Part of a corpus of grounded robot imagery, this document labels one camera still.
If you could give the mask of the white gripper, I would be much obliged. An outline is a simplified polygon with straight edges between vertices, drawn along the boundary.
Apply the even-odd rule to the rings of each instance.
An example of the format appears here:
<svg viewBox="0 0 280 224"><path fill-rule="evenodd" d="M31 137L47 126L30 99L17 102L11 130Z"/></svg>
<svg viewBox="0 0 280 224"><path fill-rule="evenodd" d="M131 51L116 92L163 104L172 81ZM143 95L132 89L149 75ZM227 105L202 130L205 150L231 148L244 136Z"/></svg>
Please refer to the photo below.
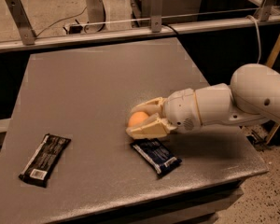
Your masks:
<svg viewBox="0 0 280 224"><path fill-rule="evenodd" d="M177 133L196 132L202 127L195 91L176 91L167 99L157 97L132 108L131 113L145 112L148 118L127 127L126 133L134 140L162 138L171 131Z"/></svg>

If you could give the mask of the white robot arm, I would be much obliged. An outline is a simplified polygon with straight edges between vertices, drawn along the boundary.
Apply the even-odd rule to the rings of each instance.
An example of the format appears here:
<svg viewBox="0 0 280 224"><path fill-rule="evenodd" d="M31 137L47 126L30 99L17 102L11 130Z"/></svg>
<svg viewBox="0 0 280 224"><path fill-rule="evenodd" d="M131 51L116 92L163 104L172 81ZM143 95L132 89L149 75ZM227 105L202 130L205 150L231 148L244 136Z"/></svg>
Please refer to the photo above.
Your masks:
<svg viewBox="0 0 280 224"><path fill-rule="evenodd" d="M148 118L126 129L133 139L189 133L207 125L246 126L272 120L280 124L280 74L250 63L239 67L231 83L176 91L135 106Z"/></svg>

